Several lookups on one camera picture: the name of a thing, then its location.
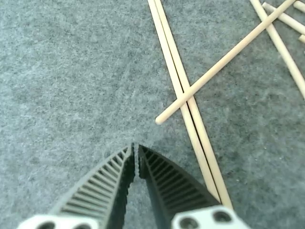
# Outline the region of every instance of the gray carpet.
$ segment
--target gray carpet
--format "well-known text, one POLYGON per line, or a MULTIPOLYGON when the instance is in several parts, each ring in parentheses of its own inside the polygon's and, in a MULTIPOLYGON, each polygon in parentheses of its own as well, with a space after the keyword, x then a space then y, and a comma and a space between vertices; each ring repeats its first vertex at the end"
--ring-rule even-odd
MULTIPOLYGON (((191 83, 260 22, 247 0, 163 4, 191 83)), ((305 74, 299 34, 275 26, 305 74)), ((268 34, 195 98, 237 214, 256 229, 303 228, 305 102, 268 34)), ((203 182, 181 112, 154 123, 174 99, 147 1, 0 0, 1 228, 48 212, 131 141, 203 182)), ((140 179, 125 219, 155 228, 140 179)))

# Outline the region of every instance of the wooden stick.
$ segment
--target wooden stick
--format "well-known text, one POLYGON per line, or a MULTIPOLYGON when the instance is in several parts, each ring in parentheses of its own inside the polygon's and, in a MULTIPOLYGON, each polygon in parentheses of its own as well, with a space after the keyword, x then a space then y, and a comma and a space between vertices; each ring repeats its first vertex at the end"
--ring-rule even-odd
POLYGON ((301 1, 296 1, 296 2, 294 3, 294 7, 295 7, 296 9, 298 9, 299 11, 302 11, 303 13, 305 13, 305 4, 302 3, 301 1))
MULTIPOLYGON (((263 21, 265 18, 267 18, 267 13, 263 9, 261 3, 259 0, 250 0, 252 3, 258 17, 263 21)), ((276 31, 273 24, 271 24, 267 29, 267 32, 273 41, 274 45, 276 46, 278 52, 281 54, 284 62, 286 63, 290 74, 292 75, 292 78, 294 79, 297 87, 299 88, 302 96, 305 99, 305 80, 298 69, 297 65, 295 64, 295 61, 293 60, 292 56, 290 55, 288 49, 286 48, 284 42, 282 41, 280 35, 276 31)))
POLYGON ((305 44, 305 35, 301 35, 299 37, 299 41, 303 42, 305 44))
MULTIPOLYGON (((179 79, 175 79, 175 80, 177 80, 177 81, 180 80, 183 90, 187 90, 190 88, 190 83, 187 79, 187 76, 186 76, 182 61, 180 59, 180 55, 179 55, 177 46, 175 44, 175 41, 174 41, 174 38, 173 38, 173 35, 171 32, 171 28, 168 24, 162 3, 160 0, 154 0, 154 1, 157 6, 157 10, 158 10, 160 20, 161 20, 161 23, 163 26, 163 31, 165 33, 165 37, 166 37, 168 46, 170 48, 170 52, 172 54, 174 65, 175 65, 177 73, 178 73, 179 79)), ((216 160, 211 142, 209 140, 208 134, 204 127, 203 121, 201 119, 201 115, 200 115, 198 106, 196 104, 195 98, 192 96, 187 101, 187 103, 189 105, 191 115, 193 117, 193 121, 194 121, 195 127, 197 129, 197 133, 199 135, 199 139, 202 143, 205 157, 207 159, 212 176, 214 178, 214 182, 216 184, 216 188, 218 190, 219 197, 220 197, 220 202, 224 206, 226 206, 230 209, 233 209, 228 191, 227 191, 225 183, 224 183, 223 176, 222 176, 219 166, 217 164, 217 160, 216 160)))
POLYGON ((208 70, 199 80, 197 80, 187 91, 179 96, 168 108, 166 108, 157 118, 156 123, 161 124, 168 119, 176 110, 190 99, 203 85, 215 76, 226 66, 238 53, 240 53, 251 41, 253 41, 264 29, 266 29, 281 13, 283 13, 295 0, 285 0, 272 14, 243 38, 234 48, 232 48, 223 58, 221 58, 210 70, 208 70))
MULTIPOLYGON (((272 5, 264 2, 263 7, 268 12, 274 12, 276 10, 272 5)), ((290 17, 289 15, 282 13, 278 16, 279 20, 289 25, 294 30, 298 31, 300 34, 305 34, 305 26, 299 23, 296 19, 290 17)))
MULTIPOLYGON (((159 14, 158 14, 158 10, 157 10, 154 0, 148 0, 148 3, 149 3, 149 7, 150 7, 150 10, 152 13, 152 19, 153 19, 154 25, 157 30, 157 34, 159 37, 159 41, 160 41, 160 45, 161 45, 161 48, 163 51, 165 62, 166 62, 166 65, 167 65, 167 68, 168 68, 168 71, 169 71, 169 74, 171 77, 171 81, 173 83, 173 87, 174 87, 176 96, 179 98, 183 94, 183 91, 182 91, 182 88, 181 88, 181 85, 180 85, 180 82, 178 79, 177 71, 176 71, 172 56, 171 56, 170 49, 167 44, 167 40, 166 40, 164 31, 163 31, 163 27, 162 27, 161 20, 160 20, 159 14)), ((190 111, 187 107, 187 104, 184 104, 181 107, 181 113, 182 113, 182 116, 183 116, 183 119, 185 122, 186 130, 189 134, 191 143, 193 145, 193 148, 194 148, 194 151, 195 151, 198 163, 199 163, 199 167, 201 169, 201 173, 205 180, 207 189, 218 201, 220 201, 211 171, 210 171, 208 163, 206 161, 206 158, 205 158, 203 149, 201 147, 198 135, 196 133, 196 129, 193 124, 192 117, 191 117, 190 111)))

